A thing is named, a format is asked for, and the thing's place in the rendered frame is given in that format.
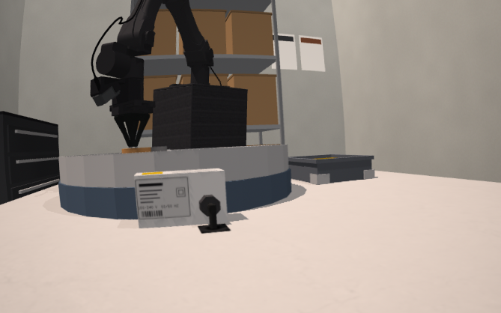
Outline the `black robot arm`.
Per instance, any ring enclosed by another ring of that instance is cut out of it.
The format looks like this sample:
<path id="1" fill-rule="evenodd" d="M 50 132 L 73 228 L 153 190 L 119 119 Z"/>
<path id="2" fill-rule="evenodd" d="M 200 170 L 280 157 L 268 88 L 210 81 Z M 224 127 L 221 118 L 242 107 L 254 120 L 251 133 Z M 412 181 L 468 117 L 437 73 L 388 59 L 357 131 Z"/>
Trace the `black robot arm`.
<path id="1" fill-rule="evenodd" d="M 122 25 L 117 42 L 101 46 L 96 61 L 97 71 L 115 78 L 100 76 L 98 86 L 91 80 L 91 97 L 97 106 L 111 99 L 112 105 L 140 100 L 138 79 L 144 80 L 144 59 L 134 56 L 151 54 L 154 23 L 162 3 L 172 14 L 180 32 L 187 66 L 191 67 L 190 83 L 210 84 L 209 67 L 213 66 L 213 50 L 198 30 L 189 0 L 138 0 L 127 20 L 135 16 Z"/>

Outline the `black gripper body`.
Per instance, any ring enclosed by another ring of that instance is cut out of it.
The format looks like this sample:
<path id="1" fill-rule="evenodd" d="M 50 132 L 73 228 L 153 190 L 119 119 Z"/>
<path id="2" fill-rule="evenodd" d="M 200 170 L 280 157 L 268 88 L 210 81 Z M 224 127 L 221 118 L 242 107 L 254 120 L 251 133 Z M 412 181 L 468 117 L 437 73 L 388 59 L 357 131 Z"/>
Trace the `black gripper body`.
<path id="1" fill-rule="evenodd" d="M 126 113 L 153 113 L 153 107 L 155 108 L 155 101 L 144 100 L 144 80 L 138 80 L 140 80 L 140 100 L 131 100 L 109 106 L 109 111 L 112 112 L 112 116 L 124 115 Z"/>

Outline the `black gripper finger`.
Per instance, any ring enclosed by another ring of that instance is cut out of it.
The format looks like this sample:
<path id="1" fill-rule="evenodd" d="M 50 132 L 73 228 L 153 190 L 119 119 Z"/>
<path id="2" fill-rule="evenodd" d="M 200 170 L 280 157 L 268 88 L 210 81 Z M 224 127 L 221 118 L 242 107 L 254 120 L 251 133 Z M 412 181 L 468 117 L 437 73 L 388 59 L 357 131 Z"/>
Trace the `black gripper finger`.
<path id="1" fill-rule="evenodd" d="M 150 118 L 150 114 L 142 114 L 142 113 L 126 113 L 124 114 L 124 120 L 127 126 L 127 131 L 129 133 L 130 141 L 133 147 L 137 147 L 139 144 L 139 140 L 142 136 L 142 132 Z M 133 132 L 133 121 L 140 121 L 139 129 L 136 135 L 134 136 Z"/>
<path id="2" fill-rule="evenodd" d="M 127 130 L 126 130 L 126 127 L 124 125 L 124 122 L 125 122 L 124 116 L 123 115 L 116 115 L 116 116 L 114 116 L 114 119 L 115 119 L 115 122 L 117 123 L 119 129 L 121 130 L 128 147 L 132 147 L 130 138 L 127 134 Z M 139 121 L 133 121 L 133 129 L 134 129 L 134 136 L 135 137 L 136 137 L 138 125 L 139 125 Z"/>

